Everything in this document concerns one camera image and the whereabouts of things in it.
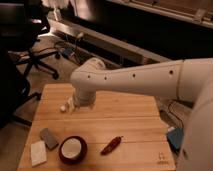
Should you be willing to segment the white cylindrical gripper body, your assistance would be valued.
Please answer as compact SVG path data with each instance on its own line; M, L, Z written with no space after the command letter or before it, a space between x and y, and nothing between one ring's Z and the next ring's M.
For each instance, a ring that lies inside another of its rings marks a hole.
M77 108L88 107L94 104L96 100L96 93L76 88L74 90L72 100L73 105Z

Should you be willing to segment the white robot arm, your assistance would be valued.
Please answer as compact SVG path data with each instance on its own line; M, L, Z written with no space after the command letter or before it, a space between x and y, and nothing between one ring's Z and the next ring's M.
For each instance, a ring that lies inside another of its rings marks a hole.
M108 70L91 58L70 76L77 108L95 102L98 91L157 96L192 102L177 171L213 171L213 58L172 60Z

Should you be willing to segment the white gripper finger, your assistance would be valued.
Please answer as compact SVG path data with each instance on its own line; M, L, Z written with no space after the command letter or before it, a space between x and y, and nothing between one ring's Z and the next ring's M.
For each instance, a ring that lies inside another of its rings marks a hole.
M77 107L74 104L74 100L73 100L72 97L70 97L67 100L67 109L68 109L69 112L74 112L77 109Z
M89 109L93 109L94 106L95 106L95 103L92 103L92 104L90 104L90 105L88 106L88 108L89 108Z

